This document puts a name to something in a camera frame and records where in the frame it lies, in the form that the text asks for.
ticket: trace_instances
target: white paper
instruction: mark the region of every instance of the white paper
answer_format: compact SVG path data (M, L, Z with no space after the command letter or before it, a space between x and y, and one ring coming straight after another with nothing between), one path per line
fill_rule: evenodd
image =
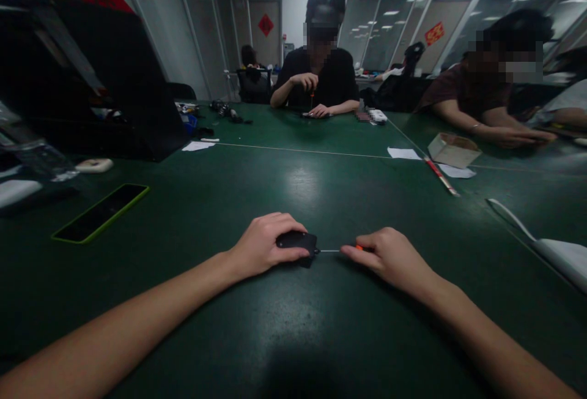
M470 179L471 177L477 175L477 173L469 170L468 168L456 168L454 166L445 165L444 163L439 163L438 166L447 176L456 177L457 179Z
M209 148L214 145L216 144L212 142L190 142L185 147L183 147L182 151L198 151L204 148Z
M412 160L422 160L413 149L387 148L387 152L393 158L408 158Z

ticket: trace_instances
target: cardboard box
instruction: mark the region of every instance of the cardboard box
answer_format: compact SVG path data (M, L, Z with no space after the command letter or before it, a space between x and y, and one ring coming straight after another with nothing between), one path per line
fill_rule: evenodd
M428 145L428 151L435 162L456 168L466 168L481 155L481 150L472 140L447 133L438 133Z

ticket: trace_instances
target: green table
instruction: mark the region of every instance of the green table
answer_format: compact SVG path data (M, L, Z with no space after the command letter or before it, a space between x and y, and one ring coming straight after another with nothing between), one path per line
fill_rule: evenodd
M337 249L383 226L405 233L505 331L587 394L587 303L484 202L495 197L537 236L586 242L585 153L557 141L525 160L479 158L452 179L386 148L424 147L443 125L390 114L304 120L239 105L253 125L207 113L221 143L161 163L115 160L78 180L80 196L0 220L2 354L28 356L129 297L233 246L250 220L290 212ZM551 168L553 163L560 169ZM89 245L52 232L120 184L152 189ZM490 397L442 326L416 302L337 253L228 290L166 339L112 397Z

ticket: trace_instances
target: pencil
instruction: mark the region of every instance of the pencil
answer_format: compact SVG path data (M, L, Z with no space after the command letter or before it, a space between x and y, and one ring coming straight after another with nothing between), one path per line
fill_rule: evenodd
M460 194L456 192L456 190L451 186L451 184L446 180L446 177L440 172L440 170L434 165L434 162L430 160L428 156L424 156L424 161L428 164L429 167L432 168L432 171L436 173L440 181L444 184L448 192L455 197L460 197Z

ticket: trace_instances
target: plastic bottle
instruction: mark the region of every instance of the plastic bottle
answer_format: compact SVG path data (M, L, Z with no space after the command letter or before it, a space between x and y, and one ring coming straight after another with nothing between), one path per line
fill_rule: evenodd
M63 182L79 174L63 154L36 135L1 101L0 146L51 182Z

